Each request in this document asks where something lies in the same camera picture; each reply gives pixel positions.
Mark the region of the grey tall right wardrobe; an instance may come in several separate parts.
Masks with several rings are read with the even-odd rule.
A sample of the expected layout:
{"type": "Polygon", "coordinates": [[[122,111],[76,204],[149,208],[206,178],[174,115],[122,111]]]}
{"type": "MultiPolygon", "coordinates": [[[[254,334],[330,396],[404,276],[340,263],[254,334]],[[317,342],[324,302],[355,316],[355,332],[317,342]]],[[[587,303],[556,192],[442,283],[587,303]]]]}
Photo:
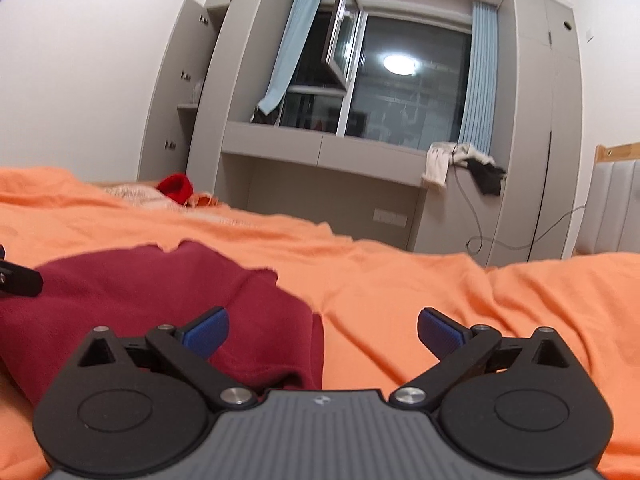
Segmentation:
{"type": "Polygon", "coordinates": [[[502,0],[490,154],[506,170],[485,196],[451,166],[427,190],[413,252],[468,254],[481,266],[559,259],[567,239],[582,145],[582,71],[574,14],[553,0],[502,0]]]}

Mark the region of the grey window desk cabinet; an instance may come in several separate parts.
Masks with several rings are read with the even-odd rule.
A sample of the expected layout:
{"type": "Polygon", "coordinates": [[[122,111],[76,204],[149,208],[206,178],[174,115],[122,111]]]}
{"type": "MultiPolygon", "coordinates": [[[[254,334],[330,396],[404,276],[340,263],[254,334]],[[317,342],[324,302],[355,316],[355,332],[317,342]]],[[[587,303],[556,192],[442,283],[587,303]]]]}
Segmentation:
{"type": "Polygon", "coordinates": [[[425,155],[412,148],[318,131],[228,122],[215,193],[231,207],[326,222],[336,234],[413,250],[425,155]],[[405,229],[374,222],[405,214],[405,229]]]}

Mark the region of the left light blue curtain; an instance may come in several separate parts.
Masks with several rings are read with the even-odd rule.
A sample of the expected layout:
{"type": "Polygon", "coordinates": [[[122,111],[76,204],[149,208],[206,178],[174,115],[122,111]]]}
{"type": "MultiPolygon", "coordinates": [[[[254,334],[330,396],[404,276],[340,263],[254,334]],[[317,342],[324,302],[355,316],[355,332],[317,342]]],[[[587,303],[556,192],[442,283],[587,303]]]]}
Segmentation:
{"type": "Polygon", "coordinates": [[[285,96],[321,0],[293,0],[265,95],[256,110],[271,114],[285,96]]]}

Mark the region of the black cloth on sill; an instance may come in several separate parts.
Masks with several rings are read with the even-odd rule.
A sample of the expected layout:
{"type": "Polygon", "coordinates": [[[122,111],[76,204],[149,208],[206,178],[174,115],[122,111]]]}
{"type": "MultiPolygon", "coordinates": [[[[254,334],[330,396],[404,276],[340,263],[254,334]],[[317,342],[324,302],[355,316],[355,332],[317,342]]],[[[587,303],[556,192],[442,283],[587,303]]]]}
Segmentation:
{"type": "Polygon", "coordinates": [[[485,196],[500,196],[502,181],[506,177],[506,170],[496,166],[490,158],[469,157],[465,159],[471,177],[478,190],[485,196]]]}

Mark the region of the white wall socket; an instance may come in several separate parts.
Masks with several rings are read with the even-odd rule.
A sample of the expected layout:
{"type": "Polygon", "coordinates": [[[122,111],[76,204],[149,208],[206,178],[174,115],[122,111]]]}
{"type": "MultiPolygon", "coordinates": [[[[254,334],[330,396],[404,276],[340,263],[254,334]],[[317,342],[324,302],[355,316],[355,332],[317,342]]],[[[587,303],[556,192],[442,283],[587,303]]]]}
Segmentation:
{"type": "Polygon", "coordinates": [[[374,222],[388,224],[389,226],[398,226],[398,228],[405,229],[408,217],[405,214],[400,214],[399,212],[375,208],[372,220],[374,222]]]}

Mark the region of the patterned pink pillow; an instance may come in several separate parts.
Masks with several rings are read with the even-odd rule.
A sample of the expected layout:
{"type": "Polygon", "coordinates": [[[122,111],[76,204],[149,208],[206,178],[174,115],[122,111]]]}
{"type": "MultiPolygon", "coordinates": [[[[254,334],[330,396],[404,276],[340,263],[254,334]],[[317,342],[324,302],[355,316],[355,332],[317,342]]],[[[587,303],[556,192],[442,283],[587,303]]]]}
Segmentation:
{"type": "Polygon", "coordinates": [[[157,188],[140,183],[104,186],[103,191],[108,195],[144,209],[186,210],[216,207],[218,205],[216,197],[207,193],[194,193],[184,204],[179,204],[157,188]]]}

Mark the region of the light blue curtain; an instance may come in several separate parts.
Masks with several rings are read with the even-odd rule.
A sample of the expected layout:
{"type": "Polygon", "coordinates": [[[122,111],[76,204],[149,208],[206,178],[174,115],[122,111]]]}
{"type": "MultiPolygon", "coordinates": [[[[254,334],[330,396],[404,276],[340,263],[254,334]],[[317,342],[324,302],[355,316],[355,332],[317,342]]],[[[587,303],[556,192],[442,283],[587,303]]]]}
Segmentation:
{"type": "Polygon", "coordinates": [[[488,155],[494,130],[498,79],[498,10],[474,1],[468,84],[459,141],[488,155]]]}
{"type": "Polygon", "coordinates": [[[271,114],[285,96],[321,0],[293,0],[265,95],[256,110],[271,114]]]}

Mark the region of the orange bed sheet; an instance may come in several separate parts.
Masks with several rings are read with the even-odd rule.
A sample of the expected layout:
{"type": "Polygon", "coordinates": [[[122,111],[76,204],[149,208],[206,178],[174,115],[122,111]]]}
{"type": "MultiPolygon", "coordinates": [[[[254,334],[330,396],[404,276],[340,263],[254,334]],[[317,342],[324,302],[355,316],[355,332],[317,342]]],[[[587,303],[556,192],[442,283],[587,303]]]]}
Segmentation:
{"type": "MultiPolygon", "coordinates": [[[[320,389],[390,393],[435,359],[416,334],[432,307],[458,323],[504,336],[554,328],[610,407],[614,430],[599,464],[610,479],[639,474],[639,258],[610,252],[483,268],[470,257],[416,255],[334,235],[327,226],[227,207],[144,209],[58,168],[1,173],[1,243],[11,262],[36,271],[90,252],[188,240],[277,284],[319,315],[320,389]]],[[[32,408],[1,367],[1,474],[39,479],[49,470],[32,433],[32,408]]]]}

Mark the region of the dark red garment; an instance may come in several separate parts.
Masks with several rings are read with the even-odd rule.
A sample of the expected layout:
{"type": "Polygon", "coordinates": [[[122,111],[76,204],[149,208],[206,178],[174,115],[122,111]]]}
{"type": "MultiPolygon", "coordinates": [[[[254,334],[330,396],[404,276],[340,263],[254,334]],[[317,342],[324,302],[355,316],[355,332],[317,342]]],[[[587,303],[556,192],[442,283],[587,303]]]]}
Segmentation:
{"type": "Polygon", "coordinates": [[[172,252],[90,252],[38,271],[40,295],[1,300],[1,366],[32,403],[93,327],[135,337],[163,323],[183,326],[216,307],[230,318],[229,337],[209,360],[217,370],[256,392],[322,386],[321,318],[280,289],[273,270],[245,269],[186,240],[172,252]]]}

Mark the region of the bright red cloth item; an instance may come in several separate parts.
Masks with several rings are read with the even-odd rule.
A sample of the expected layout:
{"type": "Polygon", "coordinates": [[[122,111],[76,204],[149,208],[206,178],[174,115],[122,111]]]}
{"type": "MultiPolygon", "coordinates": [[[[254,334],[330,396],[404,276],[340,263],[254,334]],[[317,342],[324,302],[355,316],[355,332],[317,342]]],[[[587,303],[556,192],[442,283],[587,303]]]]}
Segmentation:
{"type": "Polygon", "coordinates": [[[194,193],[192,182],[182,172],[171,174],[158,182],[155,188],[180,206],[184,206],[194,193]]]}

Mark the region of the right light blue curtain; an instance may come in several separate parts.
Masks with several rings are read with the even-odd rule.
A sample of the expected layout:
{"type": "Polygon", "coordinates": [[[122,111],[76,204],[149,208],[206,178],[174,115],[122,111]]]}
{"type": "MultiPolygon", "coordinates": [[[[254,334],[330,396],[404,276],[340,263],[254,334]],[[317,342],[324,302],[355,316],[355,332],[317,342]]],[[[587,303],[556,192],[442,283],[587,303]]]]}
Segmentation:
{"type": "Polygon", "coordinates": [[[488,155],[494,130],[498,79],[498,10],[474,1],[468,84],[459,141],[488,155]]]}

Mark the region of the white cloth on sill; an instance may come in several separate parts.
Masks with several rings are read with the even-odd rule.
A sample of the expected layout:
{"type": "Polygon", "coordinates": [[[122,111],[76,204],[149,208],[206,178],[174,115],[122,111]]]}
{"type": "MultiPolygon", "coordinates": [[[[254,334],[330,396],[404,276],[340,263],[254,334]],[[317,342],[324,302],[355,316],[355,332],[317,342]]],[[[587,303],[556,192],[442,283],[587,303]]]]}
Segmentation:
{"type": "Polygon", "coordinates": [[[433,143],[426,151],[422,185],[424,188],[446,188],[449,167],[469,158],[482,160],[483,154],[469,143],[433,143]]]}

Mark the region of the open window sash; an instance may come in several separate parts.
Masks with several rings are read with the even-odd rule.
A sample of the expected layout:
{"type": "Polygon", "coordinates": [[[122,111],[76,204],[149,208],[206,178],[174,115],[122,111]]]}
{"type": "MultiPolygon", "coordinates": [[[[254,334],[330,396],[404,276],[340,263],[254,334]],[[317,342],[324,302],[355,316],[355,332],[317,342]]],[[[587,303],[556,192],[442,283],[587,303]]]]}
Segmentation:
{"type": "Polygon", "coordinates": [[[354,65],[362,12],[360,0],[334,1],[322,63],[344,90],[348,87],[350,71],[354,65]]]}

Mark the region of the padded wooden headboard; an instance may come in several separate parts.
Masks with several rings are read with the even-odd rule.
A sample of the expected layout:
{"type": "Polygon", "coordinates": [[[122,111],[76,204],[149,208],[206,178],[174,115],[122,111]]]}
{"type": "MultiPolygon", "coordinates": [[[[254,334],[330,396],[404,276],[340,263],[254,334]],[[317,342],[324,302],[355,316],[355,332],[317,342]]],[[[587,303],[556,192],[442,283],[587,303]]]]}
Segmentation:
{"type": "Polygon", "coordinates": [[[573,254],[638,254],[639,210],[639,143],[598,145],[573,254]]]}

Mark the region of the grey open wardrobe door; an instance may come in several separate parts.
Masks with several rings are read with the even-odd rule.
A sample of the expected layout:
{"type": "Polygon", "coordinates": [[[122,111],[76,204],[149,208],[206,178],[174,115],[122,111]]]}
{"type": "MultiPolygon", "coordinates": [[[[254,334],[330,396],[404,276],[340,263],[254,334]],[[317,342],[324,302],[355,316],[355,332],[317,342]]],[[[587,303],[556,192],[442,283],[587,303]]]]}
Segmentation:
{"type": "Polygon", "coordinates": [[[186,170],[217,32],[195,0],[184,0],[165,49],[146,120],[138,179],[157,181],[186,170]]]}

